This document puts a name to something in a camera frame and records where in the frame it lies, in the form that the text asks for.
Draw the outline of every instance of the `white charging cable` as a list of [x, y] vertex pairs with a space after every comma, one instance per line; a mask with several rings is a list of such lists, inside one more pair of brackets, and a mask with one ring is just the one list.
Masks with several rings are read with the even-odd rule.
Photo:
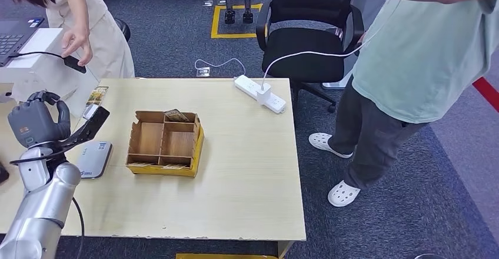
[[229, 61], [227, 61], [227, 62], [225, 62], [225, 63], [223, 63], [223, 64], [220, 64], [220, 65], [212, 65], [212, 64], [208, 63], [207, 61], [204, 61], [204, 60], [201, 60], [201, 59], [197, 59], [197, 60], [194, 62], [194, 68], [195, 68], [195, 69], [197, 69], [198, 71], [200, 70], [200, 69], [198, 68], [198, 62], [203, 62], [203, 63], [205, 63], [205, 64], [207, 64], [207, 65], [209, 65], [209, 66], [212, 66], [212, 67], [214, 67], [214, 68], [218, 68], [218, 67], [221, 67], [221, 66], [223, 66], [223, 65], [225, 65], [225, 64], [227, 64], [227, 63], [230, 63], [231, 61], [237, 61], [237, 62], [241, 65], [242, 70], [244, 71], [244, 74], [243, 74], [243, 75], [246, 75], [246, 68], [245, 68], [245, 67], [244, 67], [244, 65], [241, 63], [241, 61], [239, 61], [239, 60], [238, 60], [238, 59], [236, 59], [236, 58], [232, 58], [232, 59], [230, 59]]
[[265, 82], [265, 78], [267, 77], [268, 70], [272, 67], [272, 65], [274, 65], [277, 62], [279, 62], [282, 59], [286, 59], [286, 58], [289, 58], [289, 57], [294, 57], [294, 56], [298, 56], [298, 55], [302, 55], [302, 54], [315, 54], [315, 55], [328, 56], [328, 57], [348, 57], [348, 56], [354, 54], [355, 52], [359, 51], [362, 47], [364, 47], [366, 44], [368, 44], [378, 34], [378, 32], [383, 29], [383, 27], [385, 27], [385, 25], [387, 24], [388, 20], [391, 18], [391, 16], [393, 16], [393, 13], [398, 8], [400, 2], [401, 2], [401, 0], [398, 1], [397, 6], [395, 6], [395, 8], [391, 12], [390, 16], [385, 21], [385, 23], [373, 35], [369, 39], [366, 39], [366, 40], [362, 41], [362, 44], [358, 48], [356, 48], [355, 50], [353, 50], [352, 52], [350, 52], [348, 54], [328, 54], [328, 53], [320, 53], [320, 52], [315, 52], [315, 51], [302, 51], [302, 52], [298, 52], [298, 53], [294, 53], [294, 54], [289, 54], [289, 55], [286, 55], [286, 56], [282, 56], [281, 58], [275, 59], [274, 61], [272, 61], [272, 63], [270, 63], [270, 65], [267, 67], [267, 70], [265, 71], [264, 79], [262, 80], [262, 90], [263, 91], [265, 90], [264, 89], [264, 82]]

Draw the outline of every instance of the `human hand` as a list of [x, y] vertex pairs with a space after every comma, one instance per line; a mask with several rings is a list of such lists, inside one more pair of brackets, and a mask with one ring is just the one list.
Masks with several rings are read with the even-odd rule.
[[62, 37], [62, 48], [64, 52], [61, 54], [63, 58], [71, 55], [78, 48], [83, 49], [83, 55], [78, 61], [78, 65], [83, 67], [92, 59], [92, 48], [90, 47], [90, 41], [88, 40], [88, 35], [90, 32], [86, 28], [72, 28], [64, 33]]

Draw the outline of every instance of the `yellow floor tape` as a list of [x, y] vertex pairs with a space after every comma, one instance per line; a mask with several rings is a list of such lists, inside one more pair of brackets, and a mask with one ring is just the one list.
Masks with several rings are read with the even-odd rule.
[[277, 259], [265, 255], [185, 254], [178, 253], [175, 259]]
[[[251, 9], [262, 9], [263, 4], [253, 4]], [[233, 9], [244, 9], [244, 5], [235, 5]], [[220, 13], [222, 10], [226, 9], [225, 6], [216, 5], [213, 14], [213, 22], [211, 23], [211, 38], [256, 38], [257, 34], [219, 34], [218, 33], [218, 22], [220, 19]]]

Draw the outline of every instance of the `black office chair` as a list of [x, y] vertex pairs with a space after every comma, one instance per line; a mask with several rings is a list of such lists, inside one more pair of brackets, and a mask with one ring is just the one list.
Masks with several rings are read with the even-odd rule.
[[127, 23], [120, 20], [120, 19], [114, 19], [116, 24], [118, 25], [118, 28], [123, 32], [123, 35], [125, 35], [125, 39], [127, 42], [130, 40], [130, 37], [132, 36], [132, 33], [130, 31], [130, 27], [128, 27]]
[[[364, 33], [364, 23], [359, 9], [350, 5], [351, 0], [272, 0], [265, 3], [257, 21], [258, 45], [264, 51], [262, 69], [285, 55], [315, 51], [328, 54], [347, 54], [355, 49]], [[347, 18], [352, 15], [352, 40], [344, 49], [341, 39], [333, 32], [310, 28], [278, 28], [270, 32], [271, 24], [289, 20], [309, 20], [331, 24], [347, 33]], [[270, 34], [266, 38], [265, 27]], [[289, 78], [293, 90], [293, 106], [298, 102], [301, 89], [331, 103], [328, 110], [334, 112], [336, 102], [309, 83], [337, 82], [344, 76], [344, 58], [304, 54], [276, 62], [268, 75]]]

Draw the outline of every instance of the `power strip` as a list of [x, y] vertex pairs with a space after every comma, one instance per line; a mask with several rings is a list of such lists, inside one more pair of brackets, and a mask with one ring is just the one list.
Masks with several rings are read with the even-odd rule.
[[[257, 91], [262, 88], [262, 86], [245, 75], [241, 75], [234, 80], [235, 87], [239, 88], [242, 92], [248, 94], [253, 99], [258, 100]], [[281, 99], [279, 96], [270, 93], [270, 97], [263, 103], [267, 108], [272, 110], [276, 114], [280, 114], [285, 111], [286, 101]]]

